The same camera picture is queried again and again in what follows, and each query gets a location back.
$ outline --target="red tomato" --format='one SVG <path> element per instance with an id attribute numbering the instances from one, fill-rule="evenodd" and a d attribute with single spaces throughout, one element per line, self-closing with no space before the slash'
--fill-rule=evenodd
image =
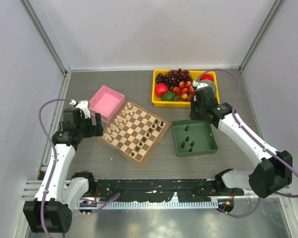
<path id="1" fill-rule="evenodd" d="M 212 75 L 210 75 L 210 74 L 204 74 L 204 75 L 200 78 L 200 81 L 201 81 L 201 80 L 204 80 L 204 79 L 208 79 L 208 80 L 210 80 L 210 81 L 214 81 Z"/>

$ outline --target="grapes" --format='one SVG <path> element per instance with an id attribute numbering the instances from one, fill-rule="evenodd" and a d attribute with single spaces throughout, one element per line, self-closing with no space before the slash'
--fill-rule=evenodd
<path id="1" fill-rule="evenodd" d="M 190 75 L 190 72 L 188 70 L 171 70 L 167 74 L 163 75 L 162 73 L 159 73 L 156 78 L 155 82 L 158 83 L 164 83 L 167 85 L 169 90 L 171 90 L 171 87 L 178 87 L 179 83 L 187 82 L 187 81 L 193 81 L 192 77 Z"/>

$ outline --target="white cable track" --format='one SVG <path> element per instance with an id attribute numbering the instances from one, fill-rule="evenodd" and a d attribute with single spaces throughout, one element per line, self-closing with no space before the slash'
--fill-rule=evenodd
<path id="1" fill-rule="evenodd" d="M 79 210 L 94 210 L 101 207 L 81 207 L 78 204 Z M 211 202 L 178 202 L 177 199 L 169 202 L 111 202 L 103 208 L 103 210 L 141 210 L 141 209 L 210 209 L 218 208 L 218 201 Z"/>

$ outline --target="white wall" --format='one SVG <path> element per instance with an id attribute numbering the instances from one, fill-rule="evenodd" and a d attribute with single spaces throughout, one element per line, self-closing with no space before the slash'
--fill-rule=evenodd
<path id="1" fill-rule="evenodd" d="M 298 0 L 285 1 L 245 69 L 264 138 L 298 171 Z M 298 192 L 298 180 L 293 176 Z M 298 199 L 294 199 L 298 208 Z"/>
<path id="2" fill-rule="evenodd" d="M 72 69 L 108 69 L 238 67 L 274 1 L 39 2 Z"/>
<path id="3" fill-rule="evenodd" d="M 0 0 L 0 238 L 11 238 L 27 179 L 45 137 L 39 107 L 57 96 L 62 73 L 18 0 Z M 52 107 L 43 113 L 50 122 Z"/>

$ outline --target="yellow tray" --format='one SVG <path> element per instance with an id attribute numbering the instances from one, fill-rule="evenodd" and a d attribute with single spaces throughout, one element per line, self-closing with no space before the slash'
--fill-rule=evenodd
<path id="1" fill-rule="evenodd" d="M 152 103 L 156 106 L 156 107 L 170 107 L 170 108 L 189 108 L 190 107 L 190 102 L 165 102 L 165 101 L 161 101 L 161 98 L 158 97 L 155 93 L 154 93 L 154 89 L 156 86 L 155 83 L 155 78 L 157 77 L 157 75 L 159 73 L 165 74 L 167 72 L 169 72 L 170 70 L 168 69 L 156 69 L 153 71 L 153 80 L 152 80 L 152 97 L 151 97 L 151 101 Z M 190 70 L 190 75 L 192 76 L 193 80 L 196 80 L 202 73 L 204 73 L 205 71 L 197 71 L 197 70 Z M 219 96 L 219 89 L 218 89 L 218 82 L 217 82 L 217 75 L 215 74 L 214 71 L 208 72 L 208 74 L 212 75 L 213 79 L 214 79 L 214 83 L 217 87 L 217 92 L 215 94 L 215 97 L 218 100 L 218 103 L 220 104 L 220 96 Z"/>

